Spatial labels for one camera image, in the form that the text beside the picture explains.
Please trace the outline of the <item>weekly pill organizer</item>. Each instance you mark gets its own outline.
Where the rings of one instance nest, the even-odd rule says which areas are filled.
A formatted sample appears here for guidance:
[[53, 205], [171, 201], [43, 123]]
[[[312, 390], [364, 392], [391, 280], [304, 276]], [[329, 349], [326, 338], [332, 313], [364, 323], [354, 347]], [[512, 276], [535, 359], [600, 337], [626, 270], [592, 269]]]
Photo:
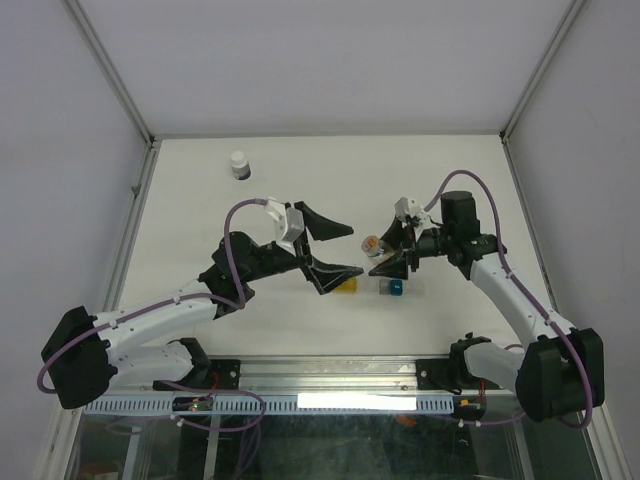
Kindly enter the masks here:
[[426, 286], [417, 280], [398, 280], [384, 277], [358, 277], [339, 285], [335, 294], [362, 294], [380, 296], [423, 296]]

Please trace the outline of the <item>clear bottle gold cap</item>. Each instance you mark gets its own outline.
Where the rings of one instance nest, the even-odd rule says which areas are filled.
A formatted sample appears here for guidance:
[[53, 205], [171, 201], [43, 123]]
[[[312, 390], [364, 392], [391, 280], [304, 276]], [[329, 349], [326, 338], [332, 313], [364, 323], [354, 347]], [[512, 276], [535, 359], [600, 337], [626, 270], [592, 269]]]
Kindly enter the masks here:
[[361, 249], [374, 266], [384, 263], [395, 254], [393, 247], [375, 235], [367, 236], [361, 243]]

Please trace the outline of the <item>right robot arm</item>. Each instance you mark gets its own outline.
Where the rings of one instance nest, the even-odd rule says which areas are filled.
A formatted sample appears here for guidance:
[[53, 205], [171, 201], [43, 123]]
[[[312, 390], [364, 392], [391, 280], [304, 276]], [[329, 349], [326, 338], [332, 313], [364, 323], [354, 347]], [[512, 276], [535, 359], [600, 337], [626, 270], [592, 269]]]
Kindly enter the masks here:
[[514, 331], [520, 348], [508, 350], [472, 333], [450, 346], [445, 370], [434, 384], [453, 393], [489, 381], [516, 395], [532, 420], [590, 414], [604, 403], [604, 345], [591, 328], [579, 329], [542, 305], [509, 266], [506, 248], [484, 233], [468, 191], [440, 198], [441, 220], [403, 197], [381, 240], [391, 256], [371, 275], [405, 280], [426, 258], [444, 257], [482, 291]]

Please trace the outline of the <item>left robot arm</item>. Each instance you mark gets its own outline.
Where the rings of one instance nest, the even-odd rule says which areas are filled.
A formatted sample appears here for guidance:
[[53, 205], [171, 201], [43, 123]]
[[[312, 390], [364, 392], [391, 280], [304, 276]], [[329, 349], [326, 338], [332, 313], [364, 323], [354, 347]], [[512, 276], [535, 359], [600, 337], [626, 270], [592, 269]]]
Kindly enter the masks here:
[[[247, 206], [262, 207], [272, 219], [273, 241], [259, 245], [232, 230], [234, 214]], [[313, 256], [312, 241], [347, 237], [354, 230], [302, 201], [243, 200], [227, 213], [223, 231], [212, 265], [167, 296], [98, 314], [83, 306], [67, 311], [41, 351], [38, 390], [56, 396], [67, 410], [84, 407], [117, 385], [152, 383], [194, 390], [210, 373], [209, 358], [198, 341], [186, 338], [157, 346], [155, 340], [243, 310], [254, 298], [251, 285], [258, 280], [298, 270], [325, 295], [364, 272]]]

